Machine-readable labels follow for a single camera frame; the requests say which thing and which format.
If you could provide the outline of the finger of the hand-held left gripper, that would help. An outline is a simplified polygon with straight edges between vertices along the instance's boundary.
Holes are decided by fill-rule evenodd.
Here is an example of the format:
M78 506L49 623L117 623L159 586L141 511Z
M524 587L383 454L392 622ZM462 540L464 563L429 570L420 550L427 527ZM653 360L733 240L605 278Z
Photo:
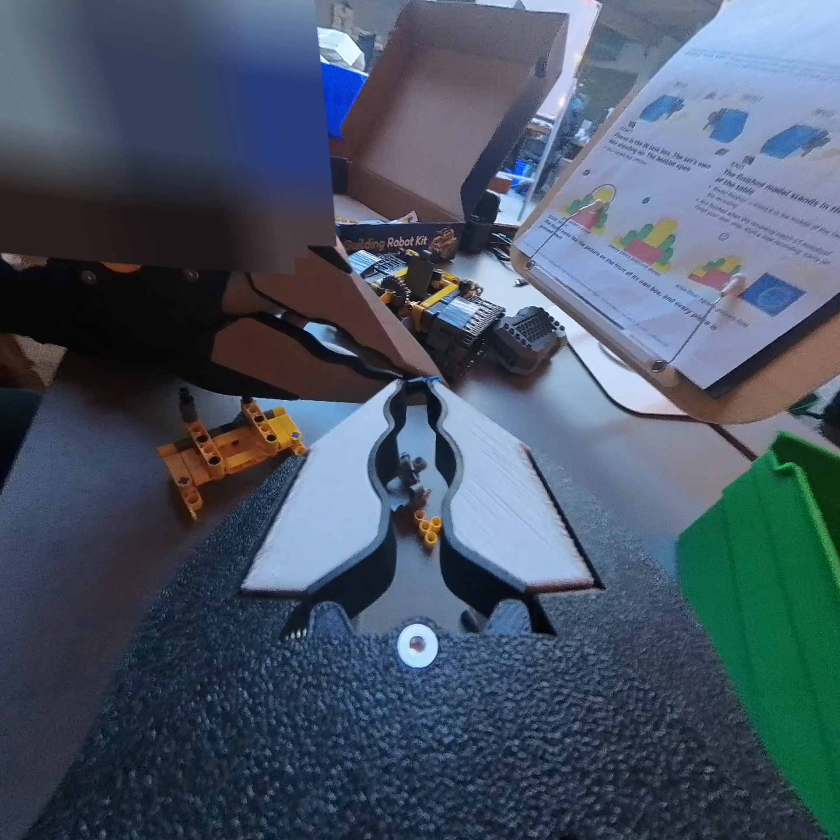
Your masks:
M366 363L393 371L406 381L441 373L420 343L371 287L354 272L344 253L310 250L294 272L246 274L246 317L269 316L318 334L358 354Z
M306 401L364 403L404 379L307 329L263 315L239 318L216 332L211 358L265 388Z

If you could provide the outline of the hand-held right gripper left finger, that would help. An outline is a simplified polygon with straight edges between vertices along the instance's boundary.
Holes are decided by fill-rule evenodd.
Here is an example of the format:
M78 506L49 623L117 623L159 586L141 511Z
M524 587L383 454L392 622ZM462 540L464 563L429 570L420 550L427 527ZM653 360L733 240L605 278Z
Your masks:
M393 581L396 538L385 474L398 461L404 384L394 382L309 448L241 584L244 595L355 618Z

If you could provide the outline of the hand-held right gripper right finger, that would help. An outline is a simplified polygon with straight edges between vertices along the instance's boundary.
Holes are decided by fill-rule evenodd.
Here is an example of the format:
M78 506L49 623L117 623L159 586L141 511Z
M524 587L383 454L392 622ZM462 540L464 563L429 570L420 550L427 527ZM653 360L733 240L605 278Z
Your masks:
M478 614L500 602L539 618L541 595L597 589L597 574L517 436L439 381L427 383L440 505L440 568L447 587Z

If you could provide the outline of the toy brick robot model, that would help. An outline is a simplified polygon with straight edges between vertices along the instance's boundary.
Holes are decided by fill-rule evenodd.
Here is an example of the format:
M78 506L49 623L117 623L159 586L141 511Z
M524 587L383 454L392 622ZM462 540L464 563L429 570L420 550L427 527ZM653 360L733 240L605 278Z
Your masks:
M438 268L429 250L377 255L357 250L350 266L454 382L480 357L505 309L473 280Z

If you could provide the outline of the green plastic bin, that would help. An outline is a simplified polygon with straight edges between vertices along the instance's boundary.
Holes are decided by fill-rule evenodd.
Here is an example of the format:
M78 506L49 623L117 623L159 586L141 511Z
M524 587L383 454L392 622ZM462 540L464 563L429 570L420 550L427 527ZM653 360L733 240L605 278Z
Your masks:
M753 727L839 834L839 457L780 432L677 540L679 588Z

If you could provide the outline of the grey desk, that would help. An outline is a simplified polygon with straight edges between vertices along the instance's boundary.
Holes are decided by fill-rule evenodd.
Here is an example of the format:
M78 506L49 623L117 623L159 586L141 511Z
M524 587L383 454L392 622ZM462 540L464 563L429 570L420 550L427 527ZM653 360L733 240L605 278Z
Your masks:
M449 632L443 581L351 630L241 595L293 465L190 523L166 369L70 353L2 496L2 838L825 838L658 560L749 468L570 352L460 389L529 445L598 587Z

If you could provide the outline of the dark grey connector piece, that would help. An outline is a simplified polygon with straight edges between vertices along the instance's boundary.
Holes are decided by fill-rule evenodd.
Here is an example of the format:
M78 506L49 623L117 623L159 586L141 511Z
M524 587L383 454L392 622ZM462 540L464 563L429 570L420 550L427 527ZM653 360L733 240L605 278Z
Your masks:
M385 485L392 512L424 508L431 495L431 490L422 481L426 469L424 457L411 456L407 452L400 454L396 472Z

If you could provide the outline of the yellow brick beam assembly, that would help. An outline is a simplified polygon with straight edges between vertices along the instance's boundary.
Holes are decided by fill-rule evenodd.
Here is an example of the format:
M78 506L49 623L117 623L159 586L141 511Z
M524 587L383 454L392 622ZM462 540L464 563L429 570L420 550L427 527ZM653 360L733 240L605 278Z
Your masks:
M265 410L253 398L243 396L233 421L210 428L199 416L192 392L182 386L178 408L185 435L158 447L156 453L193 521L203 508L204 485L268 460L307 453L298 425L283 406Z

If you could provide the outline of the small black container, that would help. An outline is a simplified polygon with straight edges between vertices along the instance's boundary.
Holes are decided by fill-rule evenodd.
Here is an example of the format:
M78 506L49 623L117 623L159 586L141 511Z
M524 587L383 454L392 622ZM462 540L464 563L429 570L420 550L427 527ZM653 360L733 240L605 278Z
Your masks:
M487 247L499 214L501 196L490 190L484 192L474 211L465 220L458 250L466 255L479 254Z

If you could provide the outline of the person's dark clothing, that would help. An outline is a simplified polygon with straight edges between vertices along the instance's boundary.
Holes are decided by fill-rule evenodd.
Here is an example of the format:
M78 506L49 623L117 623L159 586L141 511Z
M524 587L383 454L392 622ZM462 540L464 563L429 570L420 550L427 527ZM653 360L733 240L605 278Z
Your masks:
M42 400L40 393L29 389L1 388L1 489Z

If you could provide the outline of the dark grey studded shell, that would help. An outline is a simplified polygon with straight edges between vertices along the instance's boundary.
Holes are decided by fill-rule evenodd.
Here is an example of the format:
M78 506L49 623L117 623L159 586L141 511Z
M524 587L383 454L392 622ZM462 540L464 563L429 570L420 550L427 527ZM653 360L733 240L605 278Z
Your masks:
M568 346L560 322L540 307L501 318L490 332L487 355L510 374L527 376Z

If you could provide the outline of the open cardboard kit box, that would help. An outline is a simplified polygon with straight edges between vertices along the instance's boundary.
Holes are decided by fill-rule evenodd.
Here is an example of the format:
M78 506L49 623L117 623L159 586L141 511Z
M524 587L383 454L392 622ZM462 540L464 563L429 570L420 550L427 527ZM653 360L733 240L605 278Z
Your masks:
M569 22L555 10L404 7L330 141L346 253L452 258L490 181L561 78Z

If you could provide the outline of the blue container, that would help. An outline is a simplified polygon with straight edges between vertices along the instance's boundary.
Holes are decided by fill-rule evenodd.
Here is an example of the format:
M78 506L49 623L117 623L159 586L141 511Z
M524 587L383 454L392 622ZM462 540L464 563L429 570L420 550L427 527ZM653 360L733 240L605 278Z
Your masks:
M368 78L368 74L321 59L323 95L330 138L342 137L343 121Z

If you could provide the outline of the wooden instruction sheet board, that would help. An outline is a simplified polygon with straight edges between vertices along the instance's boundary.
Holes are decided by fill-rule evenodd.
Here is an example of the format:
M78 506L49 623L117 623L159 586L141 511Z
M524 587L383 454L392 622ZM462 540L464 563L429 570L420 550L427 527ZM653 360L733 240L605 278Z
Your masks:
M838 376L838 2L733 2L619 106L515 267L694 419Z

